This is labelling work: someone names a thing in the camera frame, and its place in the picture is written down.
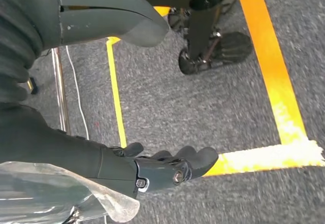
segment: humanoid robot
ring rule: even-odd
[[[147,0],[153,6],[171,7],[170,28],[182,33],[187,47],[178,63],[183,74],[244,61],[253,50],[249,36],[240,32],[222,34],[217,27],[222,14],[236,0]]]
[[[169,29],[146,0],[0,0],[0,164],[51,164],[132,198],[205,174],[218,159],[210,147],[136,157],[140,143],[121,149],[72,137],[21,104],[27,93],[19,84],[42,51],[112,36],[152,47]]]

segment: yellow floor marking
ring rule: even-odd
[[[123,124],[122,109],[121,108],[120,95],[118,93],[118,80],[115,68],[114,54],[112,51],[112,41],[109,38],[106,41],[107,56],[109,58],[109,73],[111,75],[112,96],[115,105],[115,112],[118,120],[118,134],[120,135],[121,147],[127,147],[124,125]]]
[[[265,0],[240,0],[281,144],[304,142],[304,123]]]
[[[314,141],[299,144],[274,145],[219,155],[219,160],[204,176],[244,172],[270,171],[306,166],[324,167],[322,148]]]
[[[314,141],[309,141],[306,136],[289,75],[264,0],[241,0],[241,2],[262,70],[282,144],[221,154],[219,159],[204,176],[325,166],[324,159],[321,156],[323,149],[318,147]],[[167,15],[169,11],[169,8],[156,9],[162,16]],[[107,51],[114,103],[121,146],[125,147],[127,143],[112,48],[112,44],[118,42],[119,39],[109,38],[109,40],[107,43]]]

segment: gray carpet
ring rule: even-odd
[[[308,137],[325,148],[325,1],[265,1]],[[239,3],[220,26],[248,34]],[[223,153],[280,143],[255,54],[235,66],[183,76],[176,63],[183,45],[181,37],[170,32],[155,48],[114,46],[128,142],[143,142],[146,153],[175,152],[186,144]],[[90,138],[118,144],[105,40],[70,51]],[[72,132],[84,135],[63,49],[62,59]],[[27,103],[59,127],[51,57],[38,60],[31,73],[40,93]],[[130,223],[325,223],[324,180],[324,169],[311,167],[194,180],[140,196],[141,209]]]

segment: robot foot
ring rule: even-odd
[[[243,62],[252,51],[252,41],[247,35],[238,31],[221,35],[219,31],[214,31],[204,55],[193,60],[189,57],[188,49],[184,48],[179,53],[178,63],[182,73],[191,75]]]

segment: screw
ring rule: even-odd
[[[136,187],[139,187],[139,188],[144,188],[146,183],[147,182],[145,179],[138,179],[136,180],[135,185],[136,185]]]
[[[176,184],[179,184],[179,183],[181,183],[182,181],[182,178],[183,178],[182,172],[177,171],[173,176],[173,182],[176,183]]]

